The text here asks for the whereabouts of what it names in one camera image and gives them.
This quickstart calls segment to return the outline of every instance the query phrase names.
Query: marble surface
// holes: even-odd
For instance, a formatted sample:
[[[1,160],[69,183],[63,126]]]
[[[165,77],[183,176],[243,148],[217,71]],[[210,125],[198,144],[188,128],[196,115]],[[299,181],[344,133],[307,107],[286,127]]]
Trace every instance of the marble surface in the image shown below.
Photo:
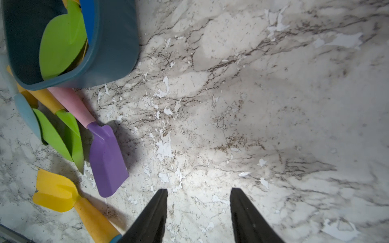
[[[33,204],[65,175],[123,233],[167,188],[164,242],[233,242],[240,187],[285,242],[389,241],[388,1],[137,1],[136,68],[78,90],[130,173],[110,198],[43,146],[0,84],[0,223],[92,242],[75,210]],[[85,151],[92,137],[82,130]]]

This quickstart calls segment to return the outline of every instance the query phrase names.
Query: yellow shovel blade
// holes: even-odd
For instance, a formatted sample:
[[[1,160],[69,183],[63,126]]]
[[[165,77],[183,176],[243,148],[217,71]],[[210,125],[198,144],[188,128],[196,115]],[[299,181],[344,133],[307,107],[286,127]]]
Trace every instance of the yellow shovel blade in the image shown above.
[[[34,203],[57,212],[66,212],[73,208],[79,198],[71,180],[39,168],[37,192],[32,197]]]

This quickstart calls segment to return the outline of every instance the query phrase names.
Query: pink handle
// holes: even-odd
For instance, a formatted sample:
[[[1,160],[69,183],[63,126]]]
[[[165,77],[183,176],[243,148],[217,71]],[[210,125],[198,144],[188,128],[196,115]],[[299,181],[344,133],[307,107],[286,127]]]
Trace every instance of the pink handle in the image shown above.
[[[91,122],[96,121],[72,88],[50,87],[47,89],[85,128]]]

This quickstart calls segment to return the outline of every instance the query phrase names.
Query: blue trim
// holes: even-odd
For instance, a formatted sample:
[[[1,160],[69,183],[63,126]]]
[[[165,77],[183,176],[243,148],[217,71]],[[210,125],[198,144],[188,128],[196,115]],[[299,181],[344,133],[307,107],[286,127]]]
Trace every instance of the blue trim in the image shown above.
[[[121,234],[115,236],[109,243],[116,243],[121,239]]]

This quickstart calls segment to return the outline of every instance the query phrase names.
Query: yellow shovel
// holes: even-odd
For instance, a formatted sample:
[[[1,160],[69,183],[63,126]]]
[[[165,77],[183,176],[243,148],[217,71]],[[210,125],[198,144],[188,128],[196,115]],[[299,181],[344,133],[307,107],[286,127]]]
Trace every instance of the yellow shovel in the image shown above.
[[[71,208],[78,215],[96,243],[115,243],[121,238],[117,229],[86,199],[81,197],[68,178],[39,169],[34,203],[57,212]]]

